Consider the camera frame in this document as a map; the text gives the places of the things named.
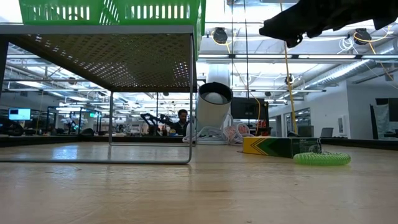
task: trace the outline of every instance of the computer monitor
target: computer monitor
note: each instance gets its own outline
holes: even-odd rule
[[[29,121],[30,109],[10,108],[8,109],[8,119],[12,121]]]
[[[258,99],[261,105],[260,119],[267,119],[268,108],[264,99]],[[258,119],[259,104],[254,98],[234,97],[231,103],[231,115],[234,119]]]

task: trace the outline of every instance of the green coiled cord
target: green coiled cord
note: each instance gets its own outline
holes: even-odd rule
[[[351,162],[351,157],[347,153],[314,153],[305,152],[296,154],[293,157],[294,162],[301,165],[310,166],[343,166]]]

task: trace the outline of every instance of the ventilation duct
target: ventilation duct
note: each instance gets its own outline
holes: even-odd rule
[[[398,53],[398,38],[382,44],[378,47],[378,54],[397,54]],[[340,65],[334,69],[331,69],[324,74],[314,78],[310,82],[306,83],[305,88],[315,88],[316,86],[328,86],[331,84],[338,83],[347,78],[351,78],[357,74],[367,72],[370,69],[376,67],[376,61],[367,59],[361,60],[355,63]]]

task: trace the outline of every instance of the wooden table surface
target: wooden table surface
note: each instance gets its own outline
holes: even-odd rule
[[[0,149],[0,157],[105,158],[106,143]],[[398,152],[347,152],[348,166],[310,167],[198,146],[187,166],[0,164],[0,223],[398,223]],[[114,157],[184,157],[120,148]]]

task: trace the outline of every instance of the man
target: man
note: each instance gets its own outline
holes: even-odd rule
[[[174,123],[174,130],[178,135],[184,136],[184,127],[187,125],[187,116],[188,111],[182,109],[178,111],[178,118],[180,119],[178,122]]]

